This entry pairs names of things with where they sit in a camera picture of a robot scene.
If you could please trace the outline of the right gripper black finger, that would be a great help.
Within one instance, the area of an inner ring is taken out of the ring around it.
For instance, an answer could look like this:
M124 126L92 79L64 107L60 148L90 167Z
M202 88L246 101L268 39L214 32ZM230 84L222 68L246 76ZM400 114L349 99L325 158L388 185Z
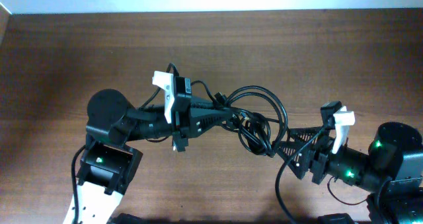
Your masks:
M318 134L321 127L311 128L290 128L288 131L287 142L306 143L314 135Z
M311 146L304 147L305 142L299 141L283 141L282 146L276 151L284 161L291 161L288 167L298 179L302 179L309 170L310 157L309 152Z

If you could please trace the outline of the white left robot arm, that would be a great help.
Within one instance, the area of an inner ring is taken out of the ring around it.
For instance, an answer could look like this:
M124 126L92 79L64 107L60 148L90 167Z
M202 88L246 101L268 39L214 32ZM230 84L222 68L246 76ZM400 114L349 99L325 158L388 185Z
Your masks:
M86 142L72 162L73 196L64 223L107 223L133 180L142 152L131 141L170 137L183 152L188 140L230 120L228 108L191 98L181 111L164 104L134 107L114 89L94 94L87 105Z

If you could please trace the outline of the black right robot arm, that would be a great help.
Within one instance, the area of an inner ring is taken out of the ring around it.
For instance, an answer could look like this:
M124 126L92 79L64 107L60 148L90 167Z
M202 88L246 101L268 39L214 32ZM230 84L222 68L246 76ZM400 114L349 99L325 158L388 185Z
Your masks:
M422 135L399 122L381 124L366 154L342 145L320 127L294 128L277 154L298 179L320 184L329 175L368 191L372 223L422 222Z

